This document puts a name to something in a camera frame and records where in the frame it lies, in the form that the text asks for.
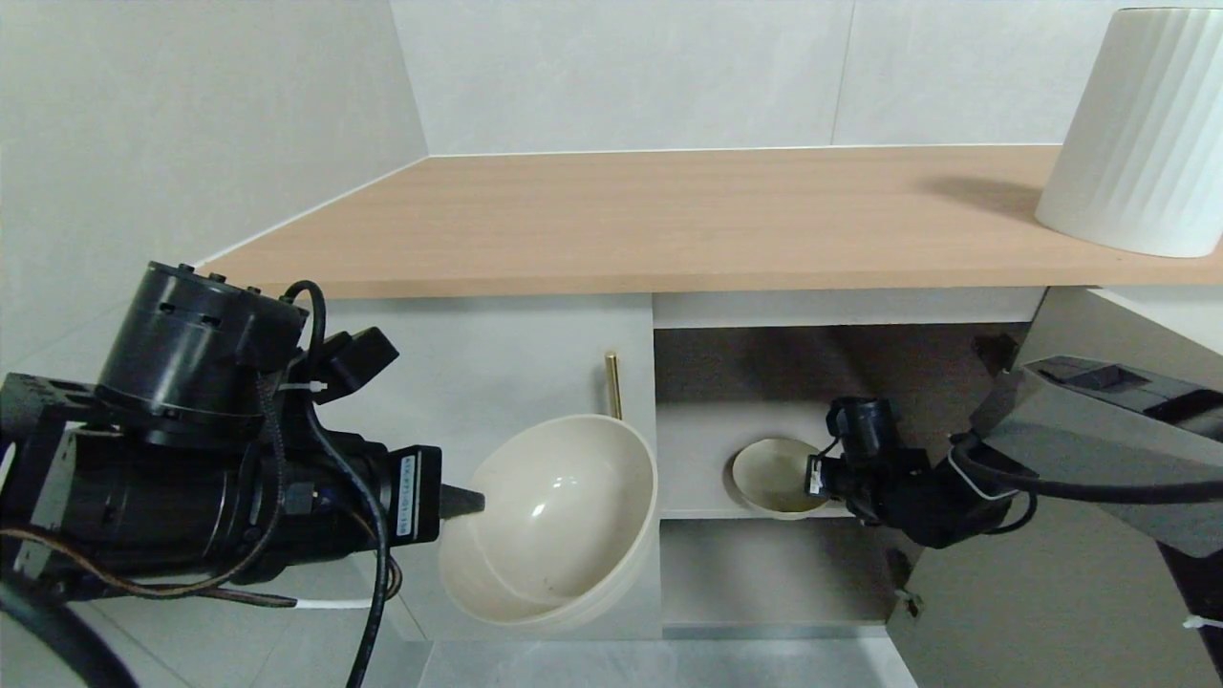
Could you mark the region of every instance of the large bowl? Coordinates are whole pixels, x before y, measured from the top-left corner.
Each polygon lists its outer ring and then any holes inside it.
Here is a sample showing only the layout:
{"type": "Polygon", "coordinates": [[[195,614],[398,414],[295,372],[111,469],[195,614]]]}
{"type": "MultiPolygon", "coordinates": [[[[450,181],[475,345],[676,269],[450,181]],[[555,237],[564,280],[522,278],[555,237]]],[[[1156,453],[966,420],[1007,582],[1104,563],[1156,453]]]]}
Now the large bowl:
{"type": "Polygon", "coordinates": [[[442,530],[442,583],[468,615],[497,626],[566,631],[632,587],[658,538],[658,466],[610,417],[531,428],[472,477],[482,513],[442,530]]]}

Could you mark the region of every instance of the cabinet door handle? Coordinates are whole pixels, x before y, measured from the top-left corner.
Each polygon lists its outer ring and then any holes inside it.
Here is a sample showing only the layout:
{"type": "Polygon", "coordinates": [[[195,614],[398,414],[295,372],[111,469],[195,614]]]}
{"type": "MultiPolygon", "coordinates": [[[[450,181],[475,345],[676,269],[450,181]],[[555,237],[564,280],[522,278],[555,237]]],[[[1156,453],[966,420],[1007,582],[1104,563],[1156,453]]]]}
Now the cabinet door handle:
{"type": "Polygon", "coordinates": [[[620,407],[620,357],[615,352],[608,352],[604,364],[608,376],[608,411],[612,418],[624,420],[624,409],[620,407]]]}

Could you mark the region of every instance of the beige bowl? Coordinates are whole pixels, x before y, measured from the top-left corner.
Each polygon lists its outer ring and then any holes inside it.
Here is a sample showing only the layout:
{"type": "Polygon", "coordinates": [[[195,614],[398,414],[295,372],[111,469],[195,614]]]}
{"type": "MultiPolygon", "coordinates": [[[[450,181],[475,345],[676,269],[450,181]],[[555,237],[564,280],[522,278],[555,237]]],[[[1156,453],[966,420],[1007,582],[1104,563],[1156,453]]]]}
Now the beige bowl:
{"type": "Polygon", "coordinates": [[[582,415],[523,431],[476,469],[482,513],[448,522],[450,599],[495,626],[561,632],[608,611],[658,538],[658,467],[624,422],[582,415]]]}
{"type": "Polygon", "coordinates": [[[761,440],[735,456],[730,477],[753,512],[778,521],[797,521],[828,502],[806,492],[807,457],[818,452],[797,440],[761,440]]]}

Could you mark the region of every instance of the white vase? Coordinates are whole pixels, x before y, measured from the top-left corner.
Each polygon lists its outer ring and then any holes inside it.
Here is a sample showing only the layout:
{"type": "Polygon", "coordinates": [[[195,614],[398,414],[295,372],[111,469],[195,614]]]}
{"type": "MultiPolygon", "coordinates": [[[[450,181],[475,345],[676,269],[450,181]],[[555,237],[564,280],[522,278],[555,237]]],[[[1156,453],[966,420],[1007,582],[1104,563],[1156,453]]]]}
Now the white vase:
{"type": "Polygon", "coordinates": [[[1113,15],[1036,219],[1200,257],[1223,236],[1223,9],[1113,15]]]}

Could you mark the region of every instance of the sticker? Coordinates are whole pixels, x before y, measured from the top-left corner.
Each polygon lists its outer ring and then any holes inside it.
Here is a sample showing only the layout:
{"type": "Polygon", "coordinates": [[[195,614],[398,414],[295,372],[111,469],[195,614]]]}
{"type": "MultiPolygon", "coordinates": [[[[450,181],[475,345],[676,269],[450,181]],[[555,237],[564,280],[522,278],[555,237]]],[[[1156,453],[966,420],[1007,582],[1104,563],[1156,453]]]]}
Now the sticker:
{"type": "Polygon", "coordinates": [[[395,535],[412,535],[416,525],[416,459],[418,455],[404,457],[399,462],[399,514],[395,517],[395,535]]]}

